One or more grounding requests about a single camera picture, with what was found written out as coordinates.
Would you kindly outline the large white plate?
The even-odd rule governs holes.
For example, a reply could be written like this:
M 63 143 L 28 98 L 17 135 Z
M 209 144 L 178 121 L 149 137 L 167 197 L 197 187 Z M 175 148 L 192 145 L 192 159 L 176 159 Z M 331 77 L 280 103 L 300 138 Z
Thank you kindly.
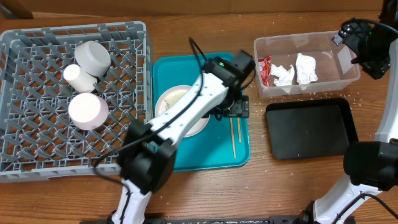
M 178 85 L 169 88 L 167 91 L 161 94 L 155 105 L 155 117 L 158 117 L 162 113 L 169 110 L 189 89 L 191 89 L 191 86 L 189 85 Z M 209 118 L 199 119 L 186 133 L 186 135 L 184 135 L 184 137 L 188 138 L 198 134 L 205 128 L 209 120 Z

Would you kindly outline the white paper napkin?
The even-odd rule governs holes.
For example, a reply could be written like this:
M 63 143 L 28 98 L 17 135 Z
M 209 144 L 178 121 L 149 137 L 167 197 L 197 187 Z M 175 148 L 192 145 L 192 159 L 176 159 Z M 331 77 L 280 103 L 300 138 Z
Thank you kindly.
M 317 74 L 315 72 L 316 60 L 313 57 L 298 53 L 295 66 L 298 84 L 306 85 L 318 80 Z

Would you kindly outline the white paper cup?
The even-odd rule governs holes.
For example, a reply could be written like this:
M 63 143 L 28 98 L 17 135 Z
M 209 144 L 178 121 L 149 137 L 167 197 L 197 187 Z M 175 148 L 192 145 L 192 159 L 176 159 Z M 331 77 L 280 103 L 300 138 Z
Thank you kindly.
M 79 65 L 68 65 L 63 71 L 63 78 L 79 93 L 91 93 L 97 79 L 84 71 Z

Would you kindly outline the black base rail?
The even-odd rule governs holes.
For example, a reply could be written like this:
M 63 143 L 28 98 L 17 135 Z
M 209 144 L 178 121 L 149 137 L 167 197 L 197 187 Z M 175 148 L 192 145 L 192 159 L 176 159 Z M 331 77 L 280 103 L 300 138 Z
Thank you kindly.
M 144 224 L 299 224 L 312 223 L 307 217 L 270 216 L 268 218 L 226 218 L 166 220 L 164 218 L 145 219 Z

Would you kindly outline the clear plastic container bin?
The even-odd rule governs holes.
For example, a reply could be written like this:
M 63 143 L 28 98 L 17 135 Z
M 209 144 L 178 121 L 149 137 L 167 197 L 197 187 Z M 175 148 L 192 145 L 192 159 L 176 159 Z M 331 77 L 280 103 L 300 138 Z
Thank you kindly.
M 332 41 L 335 34 L 335 31 L 329 31 L 257 38 L 254 41 L 256 60 L 270 56 L 272 64 L 290 69 L 296 66 L 298 54 L 311 56 L 315 59 L 315 74 L 318 77 L 318 80 L 303 85 L 297 83 L 297 77 L 293 77 L 291 85 L 276 86 L 274 80 L 277 77 L 271 75 L 269 85 L 265 86 L 261 66 L 257 65 L 259 96 L 267 98 L 342 90 L 359 80 L 359 66 L 351 63 L 355 53 L 343 44 L 336 45 Z

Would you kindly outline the small white plate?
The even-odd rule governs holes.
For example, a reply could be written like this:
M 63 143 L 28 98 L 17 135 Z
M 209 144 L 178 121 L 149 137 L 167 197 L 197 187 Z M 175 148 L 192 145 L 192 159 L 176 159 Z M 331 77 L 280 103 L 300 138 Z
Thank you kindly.
M 107 119 L 107 102 L 92 93 L 80 93 L 68 105 L 68 114 L 73 124 L 82 130 L 100 127 Z

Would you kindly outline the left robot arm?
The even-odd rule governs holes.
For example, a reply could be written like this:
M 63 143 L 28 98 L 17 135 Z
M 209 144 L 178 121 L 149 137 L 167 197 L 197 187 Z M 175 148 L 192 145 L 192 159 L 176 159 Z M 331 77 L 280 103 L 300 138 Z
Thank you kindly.
M 171 176 L 180 141 L 200 119 L 216 113 L 248 116 L 241 84 L 255 68 L 253 57 L 244 51 L 232 61 L 210 58 L 196 82 L 171 108 L 146 124 L 130 123 L 117 159 L 122 195 L 108 223 L 144 222 L 150 196 Z

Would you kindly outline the grey bowl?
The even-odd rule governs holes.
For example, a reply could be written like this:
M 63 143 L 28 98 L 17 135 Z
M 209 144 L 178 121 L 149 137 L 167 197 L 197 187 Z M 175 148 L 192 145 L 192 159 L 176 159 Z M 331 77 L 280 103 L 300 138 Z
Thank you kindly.
M 104 46 L 92 40 L 77 46 L 74 53 L 79 66 L 95 77 L 103 76 L 111 65 L 109 52 Z

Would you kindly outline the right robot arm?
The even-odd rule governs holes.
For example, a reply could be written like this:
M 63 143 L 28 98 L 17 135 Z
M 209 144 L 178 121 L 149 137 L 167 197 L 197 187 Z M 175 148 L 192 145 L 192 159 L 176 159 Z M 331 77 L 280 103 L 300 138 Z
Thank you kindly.
M 397 185 L 397 0 L 384 1 L 376 21 L 352 18 L 332 39 L 356 54 L 353 64 L 377 80 L 390 73 L 386 104 L 372 141 L 351 143 L 344 155 L 344 174 L 321 198 L 312 201 L 294 223 L 354 223 L 351 214 L 372 198 L 393 217 L 378 194 Z

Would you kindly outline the teal plastic serving tray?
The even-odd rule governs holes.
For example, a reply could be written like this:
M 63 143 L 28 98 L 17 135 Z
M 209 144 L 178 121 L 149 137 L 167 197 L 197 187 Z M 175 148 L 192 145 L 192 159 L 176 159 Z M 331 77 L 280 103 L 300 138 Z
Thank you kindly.
M 178 85 L 193 85 L 200 69 L 192 55 L 164 57 L 153 68 L 152 92 L 156 103 L 161 94 Z M 198 134 L 183 138 L 177 149 L 175 172 L 240 167 L 251 156 L 248 121 L 241 118 L 242 143 L 238 139 L 237 119 L 233 119 L 236 159 L 233 157 L 229 118 L 218 121 L 213 116 Z

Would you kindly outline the grey plastic dish rack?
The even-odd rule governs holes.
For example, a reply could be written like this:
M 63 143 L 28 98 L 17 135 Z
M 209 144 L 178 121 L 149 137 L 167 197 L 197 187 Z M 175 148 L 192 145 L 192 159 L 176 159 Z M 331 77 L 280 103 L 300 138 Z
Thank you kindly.
M 63 78 L 75 49 L 101 44 L 111 65 L 94 86 L 109 108 L 90 131 L 68 115 L 77 91 Z M 119 173 L 115 150 L 134 119 L 153 115 L 152 43 L 141 21 L 7 30 L 1 34 L 1 182 L 30 182 L 90 175 L 92 162 Z

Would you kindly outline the black plastic tray bin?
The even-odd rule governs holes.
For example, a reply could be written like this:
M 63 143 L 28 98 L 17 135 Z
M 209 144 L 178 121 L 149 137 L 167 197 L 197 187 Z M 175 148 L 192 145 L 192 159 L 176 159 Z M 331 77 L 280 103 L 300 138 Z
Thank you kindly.
M 358 141 L 344 98 L 269 104 L 266 120 L 272 155 L 278 160 L 343 155 Z

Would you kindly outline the wooden chopstick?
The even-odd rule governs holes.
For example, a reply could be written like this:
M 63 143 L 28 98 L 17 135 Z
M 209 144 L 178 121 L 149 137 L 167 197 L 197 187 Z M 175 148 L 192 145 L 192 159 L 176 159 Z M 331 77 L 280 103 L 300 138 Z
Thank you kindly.
M 238 139 L 239 139 L 239 143 L 242 143 L 241 119 L 240 119 L 240 118 L 237 118 L 237 126 L 238 126 Z
M 233 118 L 229 119 L 230 128 L 231 128 L 231 141 L 232 141 L 232 148 L 233 148 L 233 157 L 236 159 L 236 145 L 235 145 L 235 137 L 234 137 L 234 126 L 233 126 Z

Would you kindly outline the red snack wrapper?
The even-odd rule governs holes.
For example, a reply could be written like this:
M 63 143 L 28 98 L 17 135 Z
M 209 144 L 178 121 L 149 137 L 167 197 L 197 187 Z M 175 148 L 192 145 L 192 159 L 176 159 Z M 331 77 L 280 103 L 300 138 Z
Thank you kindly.
M 270 55 L 258 60 L 261 81 L 265 87 L 269 87 L 269 76 L 271 72 L 272 59 Z

